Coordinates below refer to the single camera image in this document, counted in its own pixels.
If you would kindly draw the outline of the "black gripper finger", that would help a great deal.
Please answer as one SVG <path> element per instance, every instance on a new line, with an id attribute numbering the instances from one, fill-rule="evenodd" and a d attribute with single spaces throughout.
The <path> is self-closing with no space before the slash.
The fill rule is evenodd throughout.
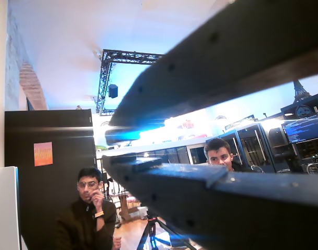
<path id="1" fill-rule="evenodd" d="M 108 145 L 165 119 L 318 74 L 318 0 L 236 1 L 143 71 L 110 120 Z"/>
<path id="2" fill-rule="evenodd" d="M 318 175 L 103 156 L 107 173 L 206 249 L 318 249 Z"/>

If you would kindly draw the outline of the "left hand of glasses man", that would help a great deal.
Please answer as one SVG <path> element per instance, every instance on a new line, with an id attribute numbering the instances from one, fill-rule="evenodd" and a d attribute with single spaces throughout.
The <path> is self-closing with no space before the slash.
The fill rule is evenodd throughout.
<path id="1" fill-rule="evenodd" d="M 91 201 L 93 202 L 97 213 L 103 211 L 103 200 L 104 194 L 100 190 L 94 190 L 91 193 Z"/>

